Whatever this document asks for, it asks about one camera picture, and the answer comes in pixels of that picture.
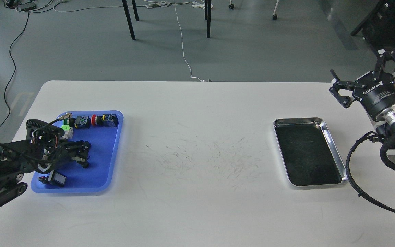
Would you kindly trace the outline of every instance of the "chair leg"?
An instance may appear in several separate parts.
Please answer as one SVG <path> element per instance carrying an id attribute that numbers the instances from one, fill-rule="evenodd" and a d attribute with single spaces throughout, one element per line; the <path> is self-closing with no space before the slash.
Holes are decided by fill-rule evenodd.
<path id="1" fill-rule="evenodd" d="M 133 7 L 133 13 L 135 14 L 135 20 L 139 21 L 139 17 L 138 17 L 138 11 L 136 10 L 136 3 L 135 0 L 132 0 L 132 7 Z"/>
<path id="2" fill-rule="evenodd" d="M 204 12 L 205 12 L 205 20 L 207 20 L 207 16 L 208 16 L 207 6 L 208 6 L 208 0 L 205 0 L 205 10 L 204 10 Z"/>
<path id="3" fill-rule="evenodd" d="M 127 0 L 122 0 L 122 1 L 123 1 L 124 13 L 126 14 L 127 25 L 129 25 L 130 36 L 132 37 L 132 40 L 135 40 L 136 38 L 135 38 L 135 33 L 133 32 L 132 21 L 130 20 L 129 7 L 127 6 Z"/>
<path id="4" fill-rule="evenodd" d="M 278 2 L 279 2 L 279 0 L 277 0 L 277 3 L 276 3 L 275 8 L 274 8 L 274 12 L 273 12 L 273 14 L 272 14 L 272 19 L 273 19 L 274 21 L 278 18 L 277 14 L 276 14 L 276 12 L 277 12 L 277 7 L 278 7 Z"/>
<path id="5" fill-rule="evenodd" d="M 207 39 L 210 38 L 210 26 L 211 26 L 211 0 L 207 0 L 208 5 L 205 5 L 205 10 L 208 11 L 207 13 Z"/>

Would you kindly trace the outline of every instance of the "power strip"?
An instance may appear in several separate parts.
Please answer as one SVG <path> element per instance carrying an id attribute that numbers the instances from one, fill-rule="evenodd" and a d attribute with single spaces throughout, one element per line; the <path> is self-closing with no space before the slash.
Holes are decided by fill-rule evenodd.
<path id="1" fill-rule="evenodd" d="M 26 3 L 23 5 L 20 5 L 19 7 L 19 11 L 20 12 L 25 12 L 25 11 L 30 11 L 36 8 L 36 4 L 35 3 Z"/>

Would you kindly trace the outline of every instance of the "black wire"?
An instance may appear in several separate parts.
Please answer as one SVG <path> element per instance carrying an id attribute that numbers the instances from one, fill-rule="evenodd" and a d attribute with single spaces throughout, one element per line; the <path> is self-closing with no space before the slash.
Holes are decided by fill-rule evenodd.
<path id="1" fill-rule="evenodd" d="M 54 159 L 54 160 L 44 160 L 42 158 L 35 158 L 35 157 L 27 155 L 27 154 L 25 154 L 25 153 L 23 153 L 23 152 L 21 152 L 19 150 L 14 149 L 13 147 L 9 146 L 8 144 L 0 143 L 0 147 L 8 149 L 8 150 L 12 150 L 13 152 L 23 156 L 24 158 L 26 158 L 29 161 L 35 161 L 35 162 L 38 162 L 38 163 L 41 163 L 41 164 L 43 164 L 43 163 L 55 163 L 55 162 L 59 161 L 58 158 Z"/>
<path id="2" fill-rule="evenodd" d="M 56 12 L 60 12 L 60 13 L 69 13 L 69 12 L 76 12 L 76 11 L 81 11 L 81 10 L 86 10 L 86 9 L 97 9 L 97 8 L 122 8 L 123 6 L 101 6 L 101 7 L 89 7 L 89 8 L 83 8 L 83 9 L 76 9 L 76 10 L 68 10 L 68 11 L 58 11 L 56 10 Z"/>
<path id="3" fill-rule="evenodd" d="M 12 75 L 11 75 L 11 77 L 10 77 L 10 80 L 8 80 L 7 85 L 5 86 L 5 89 L 4 89 L 4 102 L 5 102 L 5 104 L 6 104 L 7 108 L 8 108 L 8 114 L 7 114 L 6 118 L 4 119 L 4 121 L 0 124 L 0 128 L 1 128 L 1 126 L 5 123 L 5 121 L 8 119 L 8 117 L 10 116 L 10 113 L 11 113 L 10 107 L 9 107 L 9 105 L 8 105 L 8 103 L 7 103 L 7 95 L 6 95 L 6 93 L 7 93 L 7 87 L 9 86 L 9 84 L 10 84 L 10 82 L 11 82 L 11 79 L 13 79 L 13 76 L 14 76 L 14 74 L 16 73 L 16 63 L 14 62 L 13 56 L 11 55 L 11 48 L 12 48 L 13 44 L 15 43 L 15 41 L 18 40 L 19 37 L 21 37 L 21 35 L 24 33 L 25 28 L 27 27 L 27 23 L 28 23 L 28 19 L 29 19 L 29 18 L 30 18 L 30 13 L 28 13 L 27 21 L 25 21 L 24 29 L 23 29 L 22 32 L 16 37 L 16 39 L 14 39 L 13 42 L 11 42 L 10 48 L 8 49 L 8 53 L 9 53 L 9 55 L 10 55 L 10 58 L 11 58 L 12 62 L 13 62 L 13 65 L 14 65 L 14 70 L 13 70 L 13 73 L 12 73 Z"/>
<path id="4" fill-rule="evenodd" d="M 36 9 L 36 10 L 34 10 L 34 11 L 29 11 L 29 12 L 30 12 L 30 13 L 44 13 L 44 12 L 47 12 L 47 11 L 53 10 L 53 8 L 54 8 L 54 7 L 56 7 L 56 6 L 58 6 L 59 4 L 61 4 L 61 3 L 59 2 L 59 3 L 57 3 L 56 5 L 54 5 L 52 8 L 49 8 L 49 9 L 47 9 L 47 10 L 44 10 L 44 11 L 39 11 L 39 12 L 36 12 L 37 10 L 43 9 L 43 8 L 45 8 L 46 6 L 43 6 L 43 7 L 42 7 L 42 8 L 40 8 L 40 9 Z"/>
<path id="5" fill-rule="evenodd" d="M 391 211 L 393 213 L 395 213 L 395 209 L 394 208 L 390 208 L 389 206 L 379 202 L 378 200 L 374 199 L 373 197 L 371 197 L 370 195 L 368 195 L 367 193 L 365 193 L 365 191 L 363 191 L 357 184 L 356 181 L 353 179 L 353 177 L 351 176 L 351 172 L 350 172 L 350 158 L 351 158 L 351 154 L 354 153 L 354 151 L 356 150 L 356 148 L 359 146 L 359 144 L 363 143 L 364 141 L 371 139 L 373 137 L 378 136 L 376 133 L 374 133 L 373 131 L 370 131 L 368 133 L 366 133 L 364 136 L 361 137 L 361 139 L 357 140 L 356 143 L 353 145 L 353 147 L 351 147 L 350 151 L 348 152 L 348 156 L 347 156 L 347 160 L 345 161 L 345 171 L 347 173 L 347 178 L 348 181 L 350 182 L 351 186 L 353 187 L 353 189 L 355 189 L 355 191 L 358 193 L 358 197 L 363 197 L 365 200 L 369 201 L 370 203 L 386 209 L 388 211 Z"/>
<path id="6" fill-rule="evenodd" d="M 45 7 L 48 7 L 48 6 L 50 6 L 50 3 L 52 3 L 54 0 L 50 0 L 45 6 L 43 6 L 43 7 L 41 7 L 41 8 L 38 8 L 38 9 L 34 9 L 33 11 L 38 11 L 38 10 L 41 10 L 41 9 L 43 9 L 43 8 L 45 8 Z"/>

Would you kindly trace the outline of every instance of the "metal screw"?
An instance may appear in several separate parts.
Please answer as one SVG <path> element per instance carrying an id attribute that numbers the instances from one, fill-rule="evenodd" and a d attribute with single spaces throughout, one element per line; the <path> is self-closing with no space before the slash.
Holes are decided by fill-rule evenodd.
<path id="1" fill-rule="evenodd" d="M 23 177 L 24 177 L 24 175 L 22 173 L 18 174 L 16 176 L 16 181 L 21 181 Z"/>

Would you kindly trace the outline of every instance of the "black equipment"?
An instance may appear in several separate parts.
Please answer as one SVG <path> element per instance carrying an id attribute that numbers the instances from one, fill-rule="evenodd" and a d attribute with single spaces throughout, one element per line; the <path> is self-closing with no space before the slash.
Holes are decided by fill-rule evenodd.
<path id="1" fill-rule="evenodd" d="M 25 140 L 0 143 L 0 207 L 26 191 L 27 184 L 21 182 L 24 173 L 51 172 L 53 181 L 64 183 L 64 178 L 57 179 L 58 173 L 53 171 L 71 160 L 77 161 L 83 168 L 89 166 L 91 144 L 86 141 L 69 142 L 61 138 L 65 131 L 52 125 L 71 116 L 72 114 L 64 114 L 50 123 L 30 119 L 26 124 Z"/>
<path id="2" fill-rule="evenodd" d="M 359 144 L 369 139 L 372 142 L 382 143 L 380 157 L 387 167 L 395 171 L 395 162 L 391 161 L 387 156 L 388 150 L 395 150 L 395 69 L 392 74 L 384 72 L 384 66 L 387 61 L 392 60 L 395 62 L 395 50 L 379 50 L 377 57 L 378 61 L 375 69 L 367 72 L 355 81 L 340 80 L 331 69 L 330 72 L 334 80 L 332 81 L 333 86 L 329 91 L 344 108 L 349 108 L 356 100 L 359 101 L 371 120 L 379 123 L 376 133 L 367 133 L 351 148 L 346 160 L 345 170 L 348 181 L 359 193 L 358 196 L 381 208 L 395 212 L 395 209 L 383 205 L 367 195 L 353 180 L 349 169 L 351 154 Z M 341 89 L 353 91 L 352 97 L 340 95 L 339 90 Z"/>
<path id="3" fill-rule="evenodd" d="M 373 47 L 395 48 L 395 0 L 379 0 L 351 35 L 356 35 L 360 30 Z"/>

